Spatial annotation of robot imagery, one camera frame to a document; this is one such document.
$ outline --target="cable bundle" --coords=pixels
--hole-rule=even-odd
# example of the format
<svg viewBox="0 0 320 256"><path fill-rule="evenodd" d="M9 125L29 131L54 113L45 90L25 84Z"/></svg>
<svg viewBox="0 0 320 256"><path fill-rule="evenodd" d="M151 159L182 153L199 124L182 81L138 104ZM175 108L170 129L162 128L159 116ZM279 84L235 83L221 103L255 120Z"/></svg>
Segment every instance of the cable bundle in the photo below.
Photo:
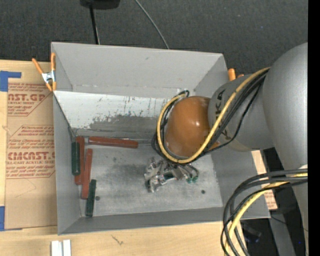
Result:
<svg viewBox="0 0 320 256"><path fill-rule="evenodd" d="M236 250L232 242L232 234L235 233L235 236L239 242L239 245L246 256L250 256L245 245L243 244L239 232L237 230L237 224L240 221L240 218L246 212L246 210L255 202L261 195L266 191L272 189L282 189L286 187L293 187L301 185L308 182L308 169L294 169L294 170L280 170L268 172L260 175L256 175L242 182L234 191L223 212L223 230L220 237L220 243L222 249L226 255L229 254L229 248L231 248L234 255L239 256L239 252ZM259 189L247 197L245 197L235 208L235 199L242 192L260 185L269 184L266 187Z"/></svg>

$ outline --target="blue tape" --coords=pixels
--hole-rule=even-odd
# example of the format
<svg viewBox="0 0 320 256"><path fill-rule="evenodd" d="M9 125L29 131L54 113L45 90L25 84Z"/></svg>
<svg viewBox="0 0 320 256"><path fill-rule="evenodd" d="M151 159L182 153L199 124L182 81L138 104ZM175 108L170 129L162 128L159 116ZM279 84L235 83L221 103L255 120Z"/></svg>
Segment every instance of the blue tape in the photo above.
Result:
<svg viewBox="0 0 320 256"><path fill-rule="evenodd" d="M5 207L0 206L0 231L5 230Z"/></svg>
<svg viewBox="0 0 320 256"><path fill-rule="evenodd" d="M9 78L21 78L21 72L0 71L0 92L8 91Z"/></svg>

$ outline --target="cardboard box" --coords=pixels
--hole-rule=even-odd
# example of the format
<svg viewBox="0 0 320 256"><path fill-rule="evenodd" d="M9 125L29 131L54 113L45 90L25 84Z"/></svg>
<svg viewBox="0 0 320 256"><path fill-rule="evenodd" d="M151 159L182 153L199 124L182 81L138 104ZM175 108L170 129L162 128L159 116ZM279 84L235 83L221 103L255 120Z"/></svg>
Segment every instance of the cardboard box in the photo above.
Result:
<svg viewBox="0 0 320 256"><path fill-rule="evenodd" d="M58 234L220 221L239 181L257 173L250 152L218 150L194 163L196 184L173 182L154 194L143 173L157 157L150 140L163 105L183 90L211 97L228 81L223 55L56 42L51 50ZM90 146L98 196L93 217L85 217L71 172L72 134L139 141L138 149ZM261 198L245 218L268 215Z"/></svg>

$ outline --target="cardboard sheet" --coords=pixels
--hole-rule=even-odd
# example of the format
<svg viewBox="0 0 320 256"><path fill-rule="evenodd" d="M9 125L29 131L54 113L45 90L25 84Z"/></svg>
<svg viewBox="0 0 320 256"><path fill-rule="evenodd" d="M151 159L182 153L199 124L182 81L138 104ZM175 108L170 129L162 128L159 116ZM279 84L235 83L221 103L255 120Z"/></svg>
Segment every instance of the cardboard sheet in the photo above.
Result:
<svg viewBox="0 0 320 256"><path fill-rule="evenodd" d="M47 72L49 63L40 63ZM0 61L9 78L5 162L5 229L57 224L53 95L31 61Z"/></svg>

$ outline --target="bin floor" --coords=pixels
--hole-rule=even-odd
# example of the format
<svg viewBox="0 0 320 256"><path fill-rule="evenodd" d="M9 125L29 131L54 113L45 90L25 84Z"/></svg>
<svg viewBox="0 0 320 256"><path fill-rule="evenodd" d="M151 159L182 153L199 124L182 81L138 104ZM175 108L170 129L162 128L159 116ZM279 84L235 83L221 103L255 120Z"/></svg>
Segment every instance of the bin floor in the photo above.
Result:
<svg viewBox="0 0 320 256"><path fill-rule="evenodd" d="M158 191L148 192L144 173L148 159L160 156L149 144L137 149L93 148L91 179L96 179L93 216L166 212L222 207L220 188L210 155L193 163L199 170L196 183L169 181ZM85 200L80 201L85 213Z"/></svg>

